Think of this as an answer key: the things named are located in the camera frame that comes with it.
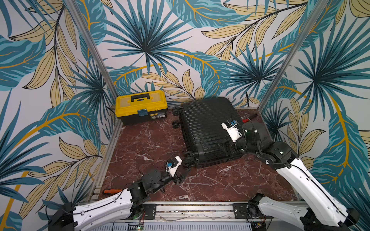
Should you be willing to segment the black hard-shell suitcase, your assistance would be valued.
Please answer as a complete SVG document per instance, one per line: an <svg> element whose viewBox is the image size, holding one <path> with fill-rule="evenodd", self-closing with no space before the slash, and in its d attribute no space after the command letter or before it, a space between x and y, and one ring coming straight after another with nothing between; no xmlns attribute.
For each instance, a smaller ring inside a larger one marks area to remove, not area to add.
<svg viewBox="0 0 370 231"><path fill-rule="evenodd" d="M242 119L232 103L224 97L207 98L183 103L172 108L172 114L178 116L174 128L181 128L187 147L183 165L185 168L204 168L241 158L226 155L222 149L225 139L231 139L221 126L232 118L242 124Z"/></svg>

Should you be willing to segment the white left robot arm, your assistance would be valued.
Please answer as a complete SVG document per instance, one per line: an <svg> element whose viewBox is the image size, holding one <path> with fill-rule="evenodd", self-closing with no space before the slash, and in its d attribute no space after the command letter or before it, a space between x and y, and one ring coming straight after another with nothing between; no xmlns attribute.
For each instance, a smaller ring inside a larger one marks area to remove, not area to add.
<svg viewBox="0 0 370 231"><path fill-rule="evenodd" d="M182 166L165 171L155 168L105 199L81 206L67 203L50 218L48 230L91 231L115 220L132 218L143 212L143 203L150 199L151 194L164 192L164 187L171 182L176 185L183 183L191 170Z"/></svg>

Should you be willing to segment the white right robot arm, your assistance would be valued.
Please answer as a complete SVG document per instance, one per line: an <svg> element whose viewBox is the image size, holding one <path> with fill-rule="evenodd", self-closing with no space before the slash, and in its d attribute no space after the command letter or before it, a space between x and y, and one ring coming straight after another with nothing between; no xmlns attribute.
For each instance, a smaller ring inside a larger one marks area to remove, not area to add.
<svg viewBox="0 0 370 231"><path fill-rule="evenodd" d="M231 154L254 154L282 176L308 205L297 207L278 202L261 193L248 201L245 213L251 218L274 217L303 231L348 231L360 214L346 208L333 197L305 167L297 153L283 141L272 141L251 121L239 124L229 119L222 123L228 138L222 145Z"/></svg>

